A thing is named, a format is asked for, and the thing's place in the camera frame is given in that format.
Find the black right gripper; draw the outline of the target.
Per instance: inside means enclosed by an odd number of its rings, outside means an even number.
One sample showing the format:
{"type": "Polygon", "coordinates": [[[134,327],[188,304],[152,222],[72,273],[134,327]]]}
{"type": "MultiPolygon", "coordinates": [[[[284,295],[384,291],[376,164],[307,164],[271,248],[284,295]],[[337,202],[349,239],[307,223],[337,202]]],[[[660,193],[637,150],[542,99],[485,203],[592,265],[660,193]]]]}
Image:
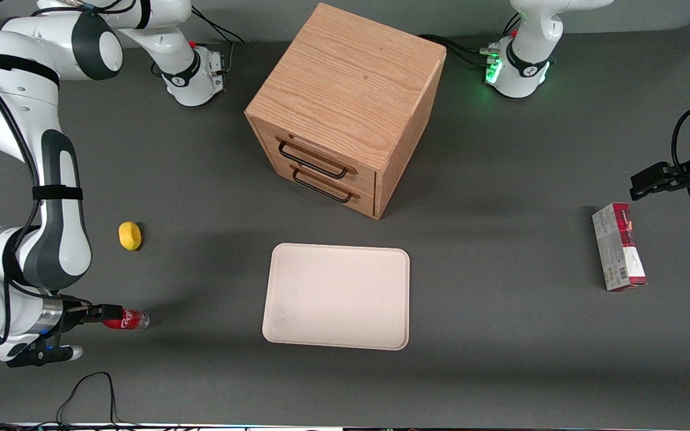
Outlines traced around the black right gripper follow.
{"type": "Polygon", "coordinates": [[[90,302],[65,299],[59,322],[59,332],[67,333],[77,325],[98,324],[104,321],[123,319],[123,307],[120,305],[90,305],[90,302]]]}

